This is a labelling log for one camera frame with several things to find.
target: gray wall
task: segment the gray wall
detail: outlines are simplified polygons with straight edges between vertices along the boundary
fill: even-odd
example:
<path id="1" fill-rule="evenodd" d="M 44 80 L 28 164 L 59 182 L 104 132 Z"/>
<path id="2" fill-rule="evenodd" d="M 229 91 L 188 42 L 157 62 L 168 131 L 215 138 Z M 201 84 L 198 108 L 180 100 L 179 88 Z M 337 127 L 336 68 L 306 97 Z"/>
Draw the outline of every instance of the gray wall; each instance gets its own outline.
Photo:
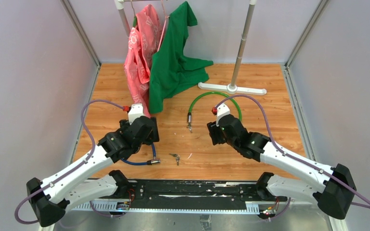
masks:
<path id="1" fill-rule="evenodd" d="M 0 230 L 37 230 L 14 209 L 70 161 L 95 73 L 59 0 L 0 0 Z M 36 219 L 28 204 L 21 217 Z"/>
<path id="2" fill-rule="evenodd" d="M 291 72 L 319 161 L 347 165 L 370 199 L 370 3 L 330 1 Z M 346 220 L 370 230 L 370 210 Z"/>
<path id="3" fill-rule="evenodd" d="M 96 54 L 102 62 L 124 62 L 127 37 L 114 0 L 70 0 Z M 167 13 L 184 0 L 164 1 Z M 188 0 L 199 25 L 190 28 L 185 54 L 234 63 L 246 19 L 249 0 Z M 319 0 L 258 0 L 253 14 L 243 62 L 286 61 L 313 14 Z M 163 24 L 160 1 L 134 2 L 136 12 L 153 4 Z M 129 2 L 125 12 L 132 24 Z"/>

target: green shirt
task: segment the green shirt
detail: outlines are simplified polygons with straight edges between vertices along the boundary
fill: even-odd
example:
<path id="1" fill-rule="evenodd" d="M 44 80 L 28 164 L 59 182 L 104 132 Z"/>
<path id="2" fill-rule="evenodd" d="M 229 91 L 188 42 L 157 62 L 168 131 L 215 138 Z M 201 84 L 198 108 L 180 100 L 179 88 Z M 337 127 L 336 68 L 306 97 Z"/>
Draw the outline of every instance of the green shirt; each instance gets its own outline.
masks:
<path id="1" fill-rule="evenodd" d="M 162 111 L 163 100 L 209 79 L 205 67 L 213 61 L 184 56 L 188 26 L 196 26 L 197 18 L 188 2 L 182 3 L 169 17 L 167 33 L 161 48 L 152 56 L 149 84 L 149 112 Z"/>

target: coiled green cable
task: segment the coiled green cable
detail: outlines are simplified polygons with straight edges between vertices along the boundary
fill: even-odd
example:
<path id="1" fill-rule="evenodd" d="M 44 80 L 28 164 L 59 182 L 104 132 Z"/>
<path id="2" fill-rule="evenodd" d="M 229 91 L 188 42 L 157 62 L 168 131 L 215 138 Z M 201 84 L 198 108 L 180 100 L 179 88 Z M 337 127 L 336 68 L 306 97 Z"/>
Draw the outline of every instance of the coiled green cable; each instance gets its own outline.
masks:
<path id="1" fill-rule="evenodd" d="M 218 91 L 209 91 L 209 92 L 203 93 L 203 94 L 201 94 L 200 96 L 198 96 L 198 97 L 196 97 L 196 98 L 194 99 L 194 101 L 193 101 L 193 102 L 191 103 L 191 105 L 189 106 L 189 110 L 188 110 L 188 112 L 189 112 L 189 113 L 191 113 L 191 112 L 192 112 L 192 108 L 194 107 L 194 105 L 196 104 L 196 102 L 197 102 L 199 99 L 201 99 L 201 98 L 202 98 L 202 97 L 204 97 L 204 96 L 211 95 L 211 94 L 222 95 L 222 96 L 225 96 L 226 98 L 227 98 L 227 97 L 229 97 L 229 95 L 227 95 L 227 94 L 225 94 L 225 93 L 222 93 L 222 92 L 218 92 Z M 238 103 L 237 103 L 235 100 L 233 100 L 233 99 L 231 99 L 231 101 L 232 101 L 232 102 L 233 102 L 233 104 L 236 106 L 236 108 L 237 108 L 237 110 L 238 110 L 238 112 L 239 112 L 239 120 L 240 120 L 240 121 L 242 121 L 242 111 L 241 111 L 241 109 L 240 109 L 240 107 L 239 107 Z"/>

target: pink patterned garment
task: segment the pink patterned garment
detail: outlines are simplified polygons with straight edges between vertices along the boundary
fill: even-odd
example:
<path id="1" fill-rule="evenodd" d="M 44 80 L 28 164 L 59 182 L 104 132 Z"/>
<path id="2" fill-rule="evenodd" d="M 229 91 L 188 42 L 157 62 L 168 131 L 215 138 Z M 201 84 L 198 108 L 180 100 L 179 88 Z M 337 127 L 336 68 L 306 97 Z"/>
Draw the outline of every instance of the pink patterned garment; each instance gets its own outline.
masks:
<path id="1" fill-rule="evenodd" d="M 142 103 L 144 114 L 150 117 L 148 82 L 152 55 L 157 52 L 161 30 L 158 14 L 152 5 L 145 6 L 136 16 L 137 26 L 131 29 L 128 39 L 128 54 L 124 63 L 124 71 L 134 103 Z"/>

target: metal key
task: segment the metal key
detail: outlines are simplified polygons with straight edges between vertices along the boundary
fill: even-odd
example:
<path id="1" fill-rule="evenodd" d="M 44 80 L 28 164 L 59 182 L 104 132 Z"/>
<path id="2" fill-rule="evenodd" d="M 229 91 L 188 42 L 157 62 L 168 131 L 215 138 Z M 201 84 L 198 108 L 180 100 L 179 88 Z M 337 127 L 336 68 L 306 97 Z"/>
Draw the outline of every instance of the metal key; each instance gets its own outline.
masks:
<path id="1" fill-rule="evenodd" d="M 175 154 L 175 153 L 170 153 L 170 155 L 175 157 L 176 165 L 179 166 L 180 156 L 178 154 Z"/>

